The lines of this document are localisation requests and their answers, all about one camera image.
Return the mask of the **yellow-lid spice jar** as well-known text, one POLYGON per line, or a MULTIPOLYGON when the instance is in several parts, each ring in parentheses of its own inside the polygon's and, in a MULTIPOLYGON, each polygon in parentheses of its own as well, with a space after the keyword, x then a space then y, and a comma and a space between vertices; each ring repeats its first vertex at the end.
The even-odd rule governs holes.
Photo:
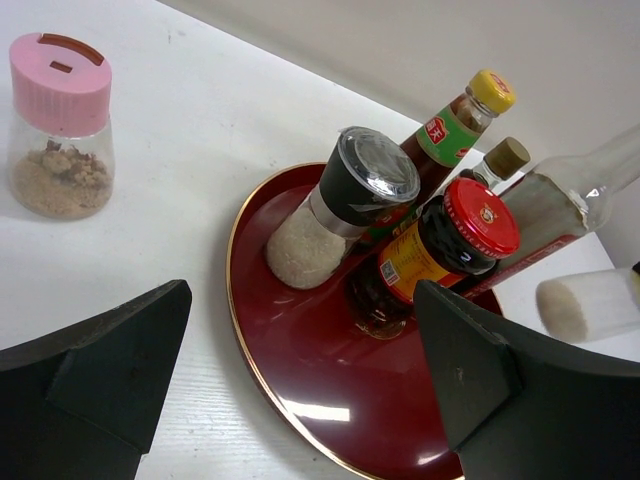
POLYGON ((489 150, 472 168, 458 174, 461 178, 475 180, 489 190, 509 180, 531 160, 529 151, 517 139, 506 137, 489 150))

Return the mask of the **tall black-cap bottle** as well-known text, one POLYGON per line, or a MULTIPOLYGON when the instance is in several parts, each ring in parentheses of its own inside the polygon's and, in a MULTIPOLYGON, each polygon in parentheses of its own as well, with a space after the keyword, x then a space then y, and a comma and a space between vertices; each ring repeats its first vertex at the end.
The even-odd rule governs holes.
POLYGON ((500 194, 516 220, 519 249, 452 290, 477 297, 602 227, 614 196, 639 178, 639 127, 576 156, 547 158, 500 194))

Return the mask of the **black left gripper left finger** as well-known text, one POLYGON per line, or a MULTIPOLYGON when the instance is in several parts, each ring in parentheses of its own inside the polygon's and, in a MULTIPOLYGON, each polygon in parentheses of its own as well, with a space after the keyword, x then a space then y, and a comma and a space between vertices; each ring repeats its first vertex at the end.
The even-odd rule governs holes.
POLYGON ((172 280, 1 352, 4 479, 132 479, 152 446, 192 293, 172 280))

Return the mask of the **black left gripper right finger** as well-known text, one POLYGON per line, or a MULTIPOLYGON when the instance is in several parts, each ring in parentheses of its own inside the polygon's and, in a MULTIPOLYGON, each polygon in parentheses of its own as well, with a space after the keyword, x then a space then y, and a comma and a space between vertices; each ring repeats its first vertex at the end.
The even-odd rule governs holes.
POLYGON ((414 307, 468 479, 635 479, 639 366, 554 340, 431 281, 414 307))

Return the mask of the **red round tray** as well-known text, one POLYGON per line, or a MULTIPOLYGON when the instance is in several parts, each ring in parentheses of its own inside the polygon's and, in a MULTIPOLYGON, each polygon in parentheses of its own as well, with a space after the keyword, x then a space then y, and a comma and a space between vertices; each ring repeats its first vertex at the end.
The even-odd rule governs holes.
POLYGON ((366 479, 459 479, 417 325, 379 340, 356 325, 340 275, 295 290, 264 248, 319 180, 323 165, 286 168, 247 197, 231 230, 226 284, 239 349, 256 385, 303 439, 366 479))

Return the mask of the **red-lid chili sauce jar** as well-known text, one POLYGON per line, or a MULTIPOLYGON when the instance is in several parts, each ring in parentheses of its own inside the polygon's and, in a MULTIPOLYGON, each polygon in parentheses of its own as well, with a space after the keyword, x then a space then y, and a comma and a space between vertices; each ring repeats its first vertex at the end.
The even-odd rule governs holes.
POLYGON ((420 281, 449 288, 488 272, 519 246, 518 226, 505 202, 483 184, 458 177, 403 233, 349 274, 356 326, 391 339, 413 315, 420 281))

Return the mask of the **black-top salt grinder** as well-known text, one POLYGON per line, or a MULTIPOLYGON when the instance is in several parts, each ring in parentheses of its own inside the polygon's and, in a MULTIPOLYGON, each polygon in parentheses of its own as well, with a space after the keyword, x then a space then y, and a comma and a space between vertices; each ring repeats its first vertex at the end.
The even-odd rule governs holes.
POLYGON ((416 167, 387 135, 341 130, 317 184, 265 246, 271 272, 298 290, 316 288, 341 266, 362 235, 420 190, 416 167))

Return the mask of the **yellow-cap sauce bottle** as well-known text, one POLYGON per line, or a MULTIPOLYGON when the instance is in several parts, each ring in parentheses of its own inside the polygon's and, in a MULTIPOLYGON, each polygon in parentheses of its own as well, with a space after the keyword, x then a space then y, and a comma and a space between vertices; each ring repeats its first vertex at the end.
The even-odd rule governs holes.
POLYGON ((490 69, 478 71, 462 93, 400 144, 418 171, 418 196, 407 205, 393 208, 370 227, 354 251, 370 251, 401 223, 412 219, 492 121, 507 112, 515 102, 515 89, 503 76, 490 69))

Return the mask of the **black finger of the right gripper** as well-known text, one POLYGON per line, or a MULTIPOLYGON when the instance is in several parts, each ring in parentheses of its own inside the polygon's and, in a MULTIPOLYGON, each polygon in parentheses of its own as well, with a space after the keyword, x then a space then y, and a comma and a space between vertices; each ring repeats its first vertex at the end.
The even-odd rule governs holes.
POLYGON ((536 307, 547 333, 569 344, 604 340, 639 328, 639 266, 541 282, 536 307))

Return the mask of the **pink-lid spice jar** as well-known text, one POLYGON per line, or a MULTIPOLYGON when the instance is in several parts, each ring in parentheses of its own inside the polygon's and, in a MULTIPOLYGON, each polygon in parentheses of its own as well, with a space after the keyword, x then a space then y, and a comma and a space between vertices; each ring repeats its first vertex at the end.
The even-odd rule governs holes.
POLYGON ((7 148, 14 198, 34 213, 78 220, 114 187, 112 69, 93 47, 30 33, 9 48, 13 119, 7 148))

